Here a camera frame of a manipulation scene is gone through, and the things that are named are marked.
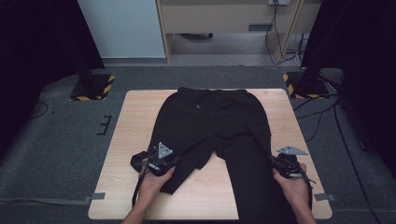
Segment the white cabinet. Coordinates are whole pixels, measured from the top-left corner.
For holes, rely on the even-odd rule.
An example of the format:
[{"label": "white cabinet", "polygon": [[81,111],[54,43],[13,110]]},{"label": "white cabinet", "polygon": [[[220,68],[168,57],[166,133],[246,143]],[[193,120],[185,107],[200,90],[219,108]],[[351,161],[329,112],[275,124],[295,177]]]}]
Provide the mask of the white cabinet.
[{"label": "white cabinet", "polygon": [[102,58],[165,58],[155,0],[78,0]]}]

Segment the tabletop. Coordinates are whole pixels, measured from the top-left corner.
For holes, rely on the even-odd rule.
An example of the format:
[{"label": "tabletop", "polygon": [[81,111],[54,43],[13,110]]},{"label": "tabletop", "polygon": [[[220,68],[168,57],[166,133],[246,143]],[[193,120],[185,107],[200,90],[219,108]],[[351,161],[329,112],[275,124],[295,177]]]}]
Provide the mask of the tabletop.
[{"label": "tabletop", "polygon": [[[148,148],[154,122],[165,99],[177,90],[128,91],[122,105],[95,193],[105,198],[92,200],[91,219],[124,219],[132,208],[132,196],[138,172],[131,165],[132,156]],[[309,152],[288,95],[281,89],[247,89],[262,103],[271,129],[271,148],[292,145]],[[307,174],[317,184],[313,193],[324,193],[310,155],[297,156],[307,165]],[[313,200],[316,219],[332,216],[326,200]],[[238,219],[230,177],[225,161],[212,154],[201,170],[195,170],[173,195],[160,193],[148,210],[151,220],[227,220]]]}]

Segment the fabric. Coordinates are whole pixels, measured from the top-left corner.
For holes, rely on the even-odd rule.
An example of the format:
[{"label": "fabric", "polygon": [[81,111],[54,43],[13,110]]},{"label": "fabric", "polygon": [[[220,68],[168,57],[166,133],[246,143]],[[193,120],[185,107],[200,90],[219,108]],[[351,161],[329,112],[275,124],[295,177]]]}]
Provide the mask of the fabric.
[{"label": "fabric", "polygon": [[[289,203],[273,178],[271,132],[260,101],[246,90],[179,88],[164,102],[148,151],[162,142],[181,157],[162,192],[174,193],[213,151],[225,160],[241,223],[295,223]],[[133,156],[139,171],[148,153]]]}]

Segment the forearm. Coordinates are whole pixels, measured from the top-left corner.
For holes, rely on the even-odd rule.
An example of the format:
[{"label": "forearm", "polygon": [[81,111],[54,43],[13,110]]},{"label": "forearm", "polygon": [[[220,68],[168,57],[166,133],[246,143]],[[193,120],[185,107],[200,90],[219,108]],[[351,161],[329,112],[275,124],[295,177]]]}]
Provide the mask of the forearm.
[{"label": "forearm", "polygon": [[149,210],[152,200],[153,197],[137,198],[136,204],[121,223],[140,224]]},{"label": "forearm", "polygon": [[308,204],[292,203],[291,208],[299,224],[316,224],[314,215],[309,209]]}]

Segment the black cable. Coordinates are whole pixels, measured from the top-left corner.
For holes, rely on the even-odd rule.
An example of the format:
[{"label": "black cable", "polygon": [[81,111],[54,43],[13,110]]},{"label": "black cable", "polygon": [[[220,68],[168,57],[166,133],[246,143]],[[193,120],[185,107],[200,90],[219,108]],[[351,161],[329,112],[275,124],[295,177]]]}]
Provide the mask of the black cable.
[{"label": "black cable", "polygon": [[332,109],[333,107],[335,107],[335,106],[338,104],[338,102],[340,102],[340,101],[341,101],[341,98],[337,99],[337,101],[335,101],[335,103],[333,103],[330,107],[326,108],[325,110],[322,110],[322,111],[319,111],[319,112],[315,112],[315,113],[312,113],[312,114],[305,115],[305,116],[302,116],[302,117],[297,118],[297,119],[304,119],[304,118],[310,117],[310,116],[312,116],[312,115],[320,114],[319,119],[318,119],[317,129],[315,130],[314,135],[312,135],[308,140],[305,140],[306,143],[309,142],[309,141],[311,141],[312,139],[314,139],[314,137],[317,135],[317,133],[318,133],[318,128],[319,128],[319,124],[320,124],[320,120],[321,120],[322,115],[323,115],[326,111],[329,111],[330,109]]},{"label": "black cable", "polygon": [[148,167],[147,167],[147,165],[145,165],[145,169],[143,170],[142,175],[139,176],[139,179],[137,180],[136,187],[134,188],[134,196],[132,197],[132,207],[134,207],[134,205],[136,204],[136,198],[137,198],[137,194],[140,190],[140,186],[142,185],[146,174],[149,173],[149,171],[147,171],[147,169],[148,169]]},{"label": "black cable", "polygon": [[343,73],[342,73],[342,75],[341,75],[341,83],[338,83],[338,82],[332,81],[332,80],[328,79],[327,77],[325,77],[325,76],[323,75],[323,73],[322,73],[322,69],[323,69],[323,68],[321,68],[321,69],[319,70],[319,72],[318,72],[318,78],[322,79],[322,80],[323,80],[324,82],[326,82],[329,86],[331,86],[334,90],[338,91],[338,90],[341,88],[341,86],[343,85],[343,83],[344,83],[344,79],[345,79],[344,71],[343,71]]},{"label": "black cable", "polygon": [[0,199],[0,203],[40,203],[49,205],[90,205],[91,202],[66,200],[66,199],[40,199],[40,198],[15,198],[15,199]]},{"label": "black cable", "polygon": [[335,96],[335,95],[339,95],[339,94],[322,94],[322,95],[315,96],[315,97],[310,98],[309,100],[303,102],[302,104],[298,105],[297,107],[295,107],[295,108],[293,109],[293,111],[298,110],[298,109],[299,109],[300,107],[302,107],[303,105],[306,105],[306,104],[308,104],[309,102],[311,102],[311,101],[313,101],[313,100],[317,100],[318,98],[325,97],[325,96]]},{"label": "black cable", "polygon": [[40,118],[41,116],[43,116],[43,115],[45,115],[46,113],[47,113],[47,111],[49,111],[49,105],[47,105],[46,103],[44,103],[44,102],[37,102],[37,104],[42,104],[42,105],[44,105],[45,107],[46,107],[46,110],[43,112],[43,113],[41,113],[41,114],[39,114],[39,115],[37,115],[37,116],[32,116],[32,117],[29,117],[29,119],[37,119],[37,118]]},{"label": "black cable", "polygon": [[297,55],[298,55],[298,58],[300,59],[300,62],[303,61],[303,58],[301,57],[301,54],[302,54],[301,48],[303,47],[303,41],[304,41],[304,34],[301,34],[301,39],[298,44],[298,51],[297,51]]},{"label": "black cable", "polygon": [[373,214],[373,216],[374,216],[376,222],[377,222],[378,224],[381,224],[381,221],[379,220],[378,216],[376,215],[376,213],[375,213],[375,211],[374,211],[374,209],[373,209],[373,207],[372,207],[372,205],[371,205],[371,203],[370,203],[370,201],[369,201],[369,198],[368,198],[368,196],[367,196],[366,190],[364,189],[364,186],[363,186],[363,184],[362,184],[362,182],[361,182],[361,177],[359,176],[358,169],[356,168],[355,162],[353,161],[352,156],[351,156],[351,154],[350,154],[349,147],[347,146],[346,139],[345,139],[345,137],[344,137],[344,134],[343,134],[343,132],[342,132],[342,130],[341,130],[341,127],[340,127],[340,123],[339,123],[338,118],[337,118],[337,110],[336,110],[336,107],[333,108],[333,112],[334,112],[334,117],[335,117],[335,123],[337,124],[337,128],[338,128],[338,132],[341,134],[341,138],[342,138],[342,140],[343,140],[344,147],[346,148],[346,153],[347,153],[347,155],[348,155],[348,157],[349,157],[349,160],[350,160],[350,162],[351,162],[351,164],[352,164],[353,171],[355,172],[355,175],[356,175],[356,177],[358,178],[358,182],[359,182],[359,185],[360,185],[360,187],[361,187],[361,192],[363,193],[364,199],[365,199],[365,201],[367,202],[367,205],[368,205],[368,207],[369,207],[369,209],[370,209],[370,212]]},{"label": "black cable", "polygon": [[304,179],[304,181],[306,182],[306,184],[309,184],[309,181],[311,181],[312,183],[316,184],[317,182],[315,182],[314,180],[311,180],[308,175],[306,174],[306,171],[303,170],[303,168],[301,168],[301,166],[297,166],[296,164],[292,163],[291,161],[288,161],[286,159],[282,159],[282,158],[277,158],[277,160],[281,160],[285,163],[287,163],[289,166],[291,167],[295,167],[296,169],[299,170],[299,172],[302,175],[302,178]]},{"label": "black cable", "polygon": [[[294,59],[294,58],[296,57],[296,56],[292,56],[291,58],[285,58],[285,57],[283,57],[283,55],[282,55],[282,48],[281,48],[281,44],[280,44],[279,33],[277,32],[277,29],[276,29],[277,5],[278,5],[277,0],[274,0],[274,17],[272,18],[271,23],[270,23],[270,25],[268,26],[267,33],[266,33],[265,38],[264,38],[265,47],[267,47],[267,50],[268,50],[268,52],[269,52],[270,59],[271,59],[271,63],[273,63],[273,64],[275,64],[275,65],[282,64],[282,63],[284,63],[284,62],[286,62],[286,61],[289,61],[289,60],[292,60],[292,59]],[[281,62],[281,63],[276,63],[276,62],[274,62],[274,60],[273,60],[273,58],[272,58],[272,56],[271,56],[271,50],[269,49],[268,44],[267,44],[267,39],[268,39],[267,36],[268,36],[268,33],[270,32],[271,28],[273,27],[273,25],[274,25],[274,28],[275,28],[275,31],[276,31],[276,37],[277,37],[277,41],[278,41],[278,44],[279,44],[280,55],[281,55],[281,57],[282,57],[283,59],[285,59],[285,61],[283,61],[283,62]]]}]

